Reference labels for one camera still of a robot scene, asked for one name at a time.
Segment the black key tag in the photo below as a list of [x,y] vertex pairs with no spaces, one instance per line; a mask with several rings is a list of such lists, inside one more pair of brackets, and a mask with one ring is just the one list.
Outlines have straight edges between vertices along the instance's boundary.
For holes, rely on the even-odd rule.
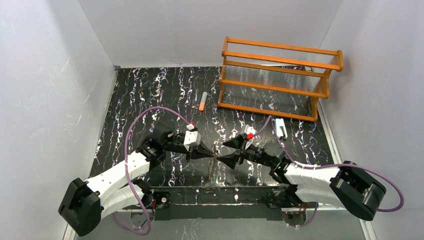
[[237,131],[234,129],[234,130],[232,130],[231,131],[231,137],[232,138],[235,138],[236,137],[236,135],[237,135]]

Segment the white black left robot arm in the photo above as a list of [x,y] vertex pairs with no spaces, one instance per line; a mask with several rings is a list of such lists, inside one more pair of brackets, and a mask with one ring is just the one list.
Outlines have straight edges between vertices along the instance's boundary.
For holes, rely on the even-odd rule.
[[192,123],[187,127],[186,132],[177,133],[170,122],[160,122],[127,160],[97,176],[71,181],[59,205],[59,215],[83,237],[118,210],[140,202],[149,207],[155,201],[152,188],[138,177],[159,166],[168,152],[184,154],[188,160],[214,156],[197,128]]

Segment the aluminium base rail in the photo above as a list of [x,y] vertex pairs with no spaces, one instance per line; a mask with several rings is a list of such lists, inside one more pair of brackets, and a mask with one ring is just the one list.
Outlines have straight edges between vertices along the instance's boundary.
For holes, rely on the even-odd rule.
[[374,240],[342,208],[284,205],[275,187],[157,187],[147,240]]

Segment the orange wooden two-tier shelf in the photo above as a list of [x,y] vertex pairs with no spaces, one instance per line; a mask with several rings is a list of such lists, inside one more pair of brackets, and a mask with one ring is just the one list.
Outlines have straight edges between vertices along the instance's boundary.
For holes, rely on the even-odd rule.
[[226,37],[217,106],[316,122],[330,96],[330,76],[345,66],[341,50]]

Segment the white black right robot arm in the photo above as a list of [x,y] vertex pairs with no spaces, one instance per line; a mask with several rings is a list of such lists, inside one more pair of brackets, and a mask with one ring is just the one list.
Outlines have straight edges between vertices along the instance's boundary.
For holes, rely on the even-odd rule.
[[329,167],[295,164],[277,141],[269,141],[260,148],[247,145],[248,139],[241,135],[224,142],[234,149],[217,160],[231,169],[244,160],[270,168],[270,176],[288,187],[284,200],[292,204],[322,203],[342,207],[355,217],[372,221],[387,192],[385,186],[353,162],[344,166]]

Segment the grey orange marker pen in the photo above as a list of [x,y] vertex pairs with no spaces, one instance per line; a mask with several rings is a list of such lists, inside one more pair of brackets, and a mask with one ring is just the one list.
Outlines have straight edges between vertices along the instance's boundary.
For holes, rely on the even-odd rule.
[[208,93],[206,91],[204,91],[201,95],[200,104],[199,104],[199,107],[198,107],[198,110],[200,112],[203,112],[205,110],[207,97],[208,97]]

